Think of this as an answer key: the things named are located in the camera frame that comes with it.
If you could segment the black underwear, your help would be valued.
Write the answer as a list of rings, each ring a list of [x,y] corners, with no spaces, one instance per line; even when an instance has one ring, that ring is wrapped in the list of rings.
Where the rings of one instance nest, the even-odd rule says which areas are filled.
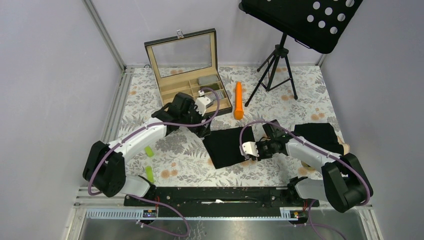
[[[240,133],[243,127],[214,130],[203,139],[215,169],[230,167],[246,161],[240,150]]]

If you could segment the grey striped underwear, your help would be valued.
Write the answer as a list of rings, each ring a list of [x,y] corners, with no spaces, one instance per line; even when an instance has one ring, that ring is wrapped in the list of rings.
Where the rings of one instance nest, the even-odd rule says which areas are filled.
[[[223,100],[226,98],[221,91],[216,91],[215,93],[208,92],[205,96],[209,98],[212,103],[214,103],[217,99]]]

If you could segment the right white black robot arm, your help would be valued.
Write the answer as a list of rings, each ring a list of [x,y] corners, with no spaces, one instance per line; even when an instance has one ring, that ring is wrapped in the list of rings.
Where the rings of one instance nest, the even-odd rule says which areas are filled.
[[[240,151],[253,160],[271,159],[275,154],[300,160],[322,178],[294,177],[288,183],[287,201],[293,206],[306,199],[325,201],[340,213],[366,205],[374,192],[358,158],[338,139],[330,123],[305,123],[293,131],[277,120],[263,121],[265,139],[247,141],[240,136]]]

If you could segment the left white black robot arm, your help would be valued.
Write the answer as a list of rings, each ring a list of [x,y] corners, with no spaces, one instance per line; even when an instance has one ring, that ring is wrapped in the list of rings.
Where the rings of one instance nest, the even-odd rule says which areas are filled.
[[[152,204],[152,183],[142,176],[128,175],[126,162],[180,127],[186,127],[199,138],[210,134],[214,117],[206,116],[206,111],[213,103],[202,90],[197,98],[179,92],[132,133],[109,143],[95,142],[82,173],[88,181],[88,194],[113,197],[121,193],[135,196],[144,206]]]

